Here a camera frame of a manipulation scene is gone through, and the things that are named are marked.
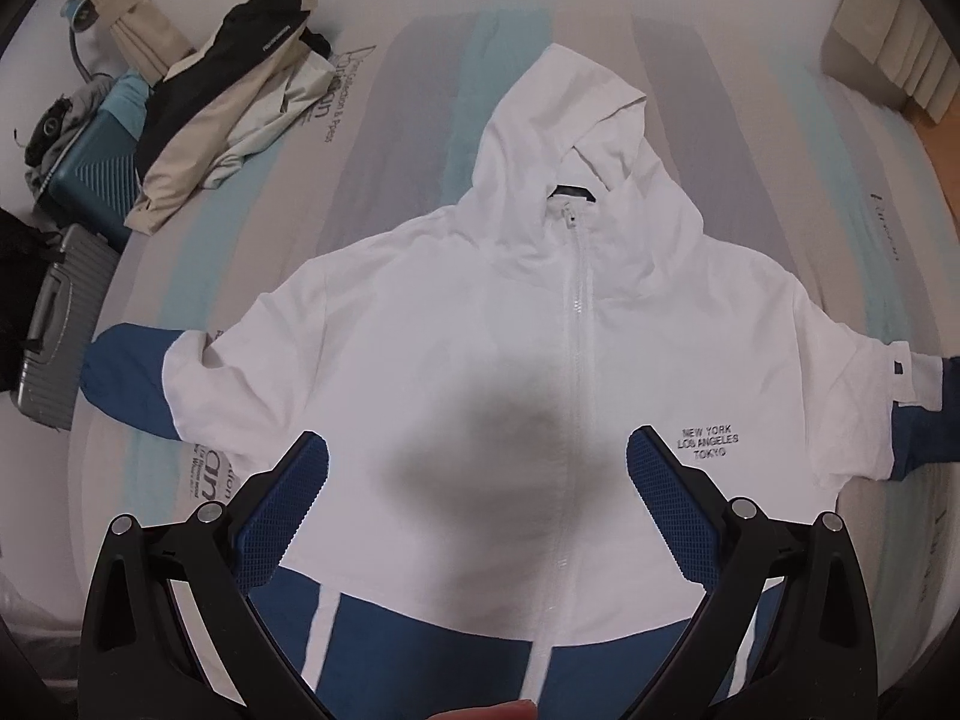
blue gripper pad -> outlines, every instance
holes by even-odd
[[[642,430],[627,443],[627,473],[680,573],[712,592],[720,581],[719,535],[661,450]]]
[[[326,482],[326,442],[310,434],[233,541],[233,577],[241,593],[267,584]]]

jacket hood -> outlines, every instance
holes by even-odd
[[[558,185],[578,205],[597,298],[654,292],[688,259],[703,219],[644,138],[646,95],[556,44],[493,111],[456,224],[475,245],[535,281],[562,243]]]

beige curtain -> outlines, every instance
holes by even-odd
[[[150,0],[93,0],[93,4],[124,58],[148,84],[156,84],[192,50]]]
[[[920,0],[843,0],[833,28],[934,122],[960,89],[960,64]]]

silver suitcase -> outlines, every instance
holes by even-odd
[[[83,353],[93,339],[120,255],[78,224],[66,229],[59,251],[62,262],[47,269],[37,297],[13,400],[30,419],[69,430]]]

finger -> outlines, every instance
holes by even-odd
[[[536,720],[536,704],[532,701],[512,701],[484,709],[457,709],[444,712],[430,720]]]

